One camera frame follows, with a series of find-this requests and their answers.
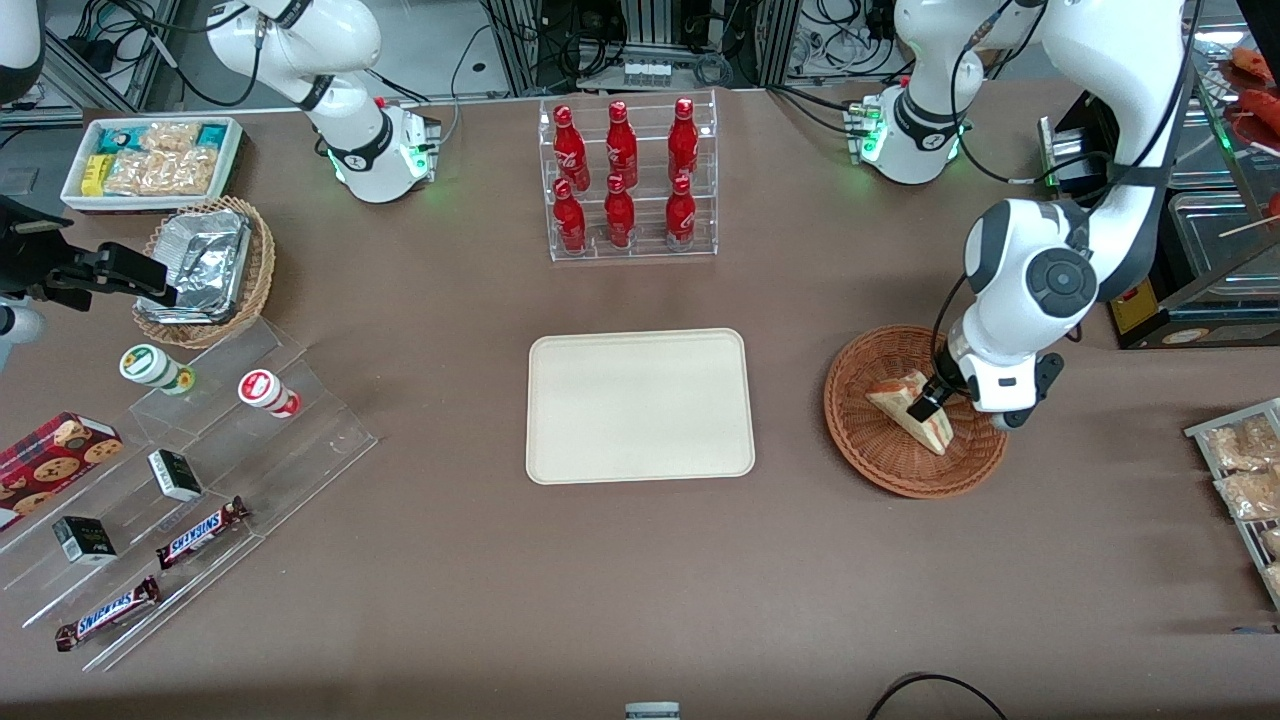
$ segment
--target red cookie box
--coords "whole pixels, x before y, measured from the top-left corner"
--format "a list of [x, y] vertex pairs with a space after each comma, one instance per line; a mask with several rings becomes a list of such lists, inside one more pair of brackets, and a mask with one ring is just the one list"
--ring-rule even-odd
[[59, 413], [0, 452], [0, 530], [31, 514], [124, 443], [110, 425]]

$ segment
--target aluminum foil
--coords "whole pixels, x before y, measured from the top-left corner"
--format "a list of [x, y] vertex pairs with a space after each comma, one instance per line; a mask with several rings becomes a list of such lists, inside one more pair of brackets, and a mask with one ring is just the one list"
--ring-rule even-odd
[[138, 299], [138, 313], [160, 324], [221, 324], [236, 315], [252, 222], [234, 210], [189, 213], [160, 229], [152, 258], [169, 268], [178, 304]]

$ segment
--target small black box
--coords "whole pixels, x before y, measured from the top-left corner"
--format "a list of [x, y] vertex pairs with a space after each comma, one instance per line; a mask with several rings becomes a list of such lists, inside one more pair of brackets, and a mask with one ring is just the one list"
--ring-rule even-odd
[[200, 497], [200, 482], [191, 471], [187, 459], [172, 450], [157, 450], [147, 456], [151, 474], [160, 483], [160, 492], [180, 502], [191, 502]]
[[111, 538], [106, 537], [102, 523], [93, 518], [65, 515], [54, 523], [54, 536], [63, 546], [67, 560], [82, 565], [104, 565], [115, 559]]

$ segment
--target white bread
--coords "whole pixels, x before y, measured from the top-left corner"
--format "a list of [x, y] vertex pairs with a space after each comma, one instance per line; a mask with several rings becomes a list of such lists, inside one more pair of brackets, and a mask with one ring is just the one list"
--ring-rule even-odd
[[924, 391], [924, 375], [919, 370], [914, 370], [905, 378], [873, 384], [867, 391], [867, 400], [892, 418], [916, 442], [929, 448], [934, 455], [942, 455], [947, 451], [947, 446], [951, 445], [951, 438], [955, 437], [946, 411], [938, 410], [924, 423], [916, 421], [915, 418], [911, 418], [906, 413], [906, 409]]

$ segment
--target snickers bar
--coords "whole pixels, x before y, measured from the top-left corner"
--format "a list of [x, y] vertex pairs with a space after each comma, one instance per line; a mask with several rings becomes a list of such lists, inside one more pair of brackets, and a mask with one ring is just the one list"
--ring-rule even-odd
[[237, 495], [230, 502], [219, 507], [218, 512], [205, 518], [198, 525], [182, 533], [175, 541], [157, 550], [156, 556], [160, 557], [160, 569], [168, 570], [173, 568], [247, 515], [248, 509], [244, 507], [244, 502]]
[[155, 578], [147, 577], [147, 579], [142, 580], [141, 585], [99, 607], [92, 615], [81, 618], [79, 623], [70, 623], [58, 628], [58, 634], [54, 635], [58, 652], [67, 652], [87, 641], [90, 635], [102, 628], [119, 623], [125, 615], [137, 609], [157, 605], [159, 602], [160, 585], [156, 584]]

